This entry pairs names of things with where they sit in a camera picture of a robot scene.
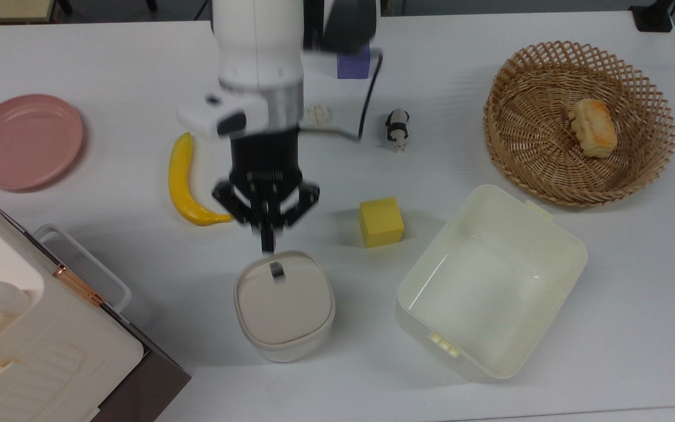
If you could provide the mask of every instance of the plastic storage box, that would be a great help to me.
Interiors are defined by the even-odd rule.
[[[587,262],[578,238],[493,185],[472,192],[401,283],[399,318],[465,375],[466,359],[504,379],[523,366]]]

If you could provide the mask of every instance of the purple block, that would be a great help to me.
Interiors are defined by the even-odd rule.
[[[338,54],[337,79],[366,79],[369,77],[370,64],[369,46],[365,46],[356,55]]]

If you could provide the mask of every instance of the wicker basket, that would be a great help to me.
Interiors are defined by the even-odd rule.
[[[602,100],[618,142],[609,158],[586,157],[568,113]],[[614,55],[570,41],[539,43],[507,60],[484,109],[491,161],[524,190],[562,205],[621,200],[653,182],[673,154],[663,94]]]

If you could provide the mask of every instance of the white table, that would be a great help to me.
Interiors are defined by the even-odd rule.
[[[0,101],[59,96],[80,110],[87,144],[57,184],[0,191],[27,228],[63,227],[133,290],[125,314],[193,373],[161,416],[196,420],[459,420],[675,406],[675,155],[648,189],[598,209],[538,204],[581,238],[589,261],[522,371],[465,382],[394,319],[397,286],[472,189],[491,183],[520,200],[485,150],[482,108],[499,66],[523,46],[577,40],[643,70],[675,117],[675,32],[640,34],[625,12],[381,19],[385,51],[361,144],[303,137],[317,207],[278,239],[313,254],[337,300],[330,342],[293,364],[260,358],[233,308],[238,271],[260,241],[236,224],[192,227],[166,191],[180,104],[214,85],[206,22],[0,27]],[[336,110],[362,103],[366,81],[329,77],[306,60],[307,92]],[[383,141],[386,113],[411,115],[411,142]],[[193,191],[210,208],[227,175],[227,142],[197,142]],[[404,240],[364,249],[359,201],[397,197]]]
[[[496,422],[675,422],[675,408],[506,417]]]

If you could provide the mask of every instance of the pink plate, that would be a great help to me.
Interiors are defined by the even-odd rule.
[[[26,190],[61,175],[77,158],[83,121],[61,98],[31,94],[0,104],[0,189]]]

